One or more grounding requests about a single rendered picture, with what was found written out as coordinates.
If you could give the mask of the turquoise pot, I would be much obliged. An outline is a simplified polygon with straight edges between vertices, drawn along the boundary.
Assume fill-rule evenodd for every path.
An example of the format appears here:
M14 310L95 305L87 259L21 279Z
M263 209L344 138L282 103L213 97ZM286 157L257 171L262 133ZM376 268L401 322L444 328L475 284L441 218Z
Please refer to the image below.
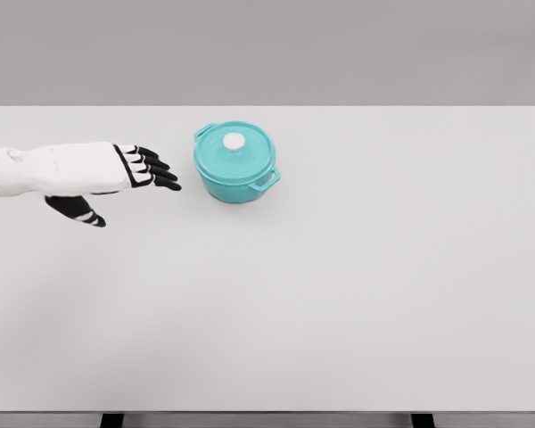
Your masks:
M243 143L243 139L240 135L232 134L225 137L224 143L228 147L235 148ZM227 203L245 203L254 201L275 185L281 177L276 165L262 177L246 184L224 184L209 180L200 173L199 175L209 194L214 198Z

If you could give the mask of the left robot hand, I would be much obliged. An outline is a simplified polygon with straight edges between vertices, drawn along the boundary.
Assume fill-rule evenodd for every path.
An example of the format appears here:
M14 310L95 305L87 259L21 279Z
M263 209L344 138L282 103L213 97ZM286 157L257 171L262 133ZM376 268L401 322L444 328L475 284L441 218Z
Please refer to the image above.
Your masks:
M105 219L85 199L87 195L147 186L181 190L170 166L143 146L98 142L52 146L49 151L38 191L50 208L79 223L106 226Z

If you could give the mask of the turquoise pot lid white knob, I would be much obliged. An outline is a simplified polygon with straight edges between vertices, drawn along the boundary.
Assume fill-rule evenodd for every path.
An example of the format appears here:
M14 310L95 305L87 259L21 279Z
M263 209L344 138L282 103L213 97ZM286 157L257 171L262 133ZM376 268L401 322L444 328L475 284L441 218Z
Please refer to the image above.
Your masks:
M237 134L243 143L225 145L226 136ZM193 161L198 172L224 184L246 184L268 173L276 164L276 148L267 132L250 122L210 123L194 134Z

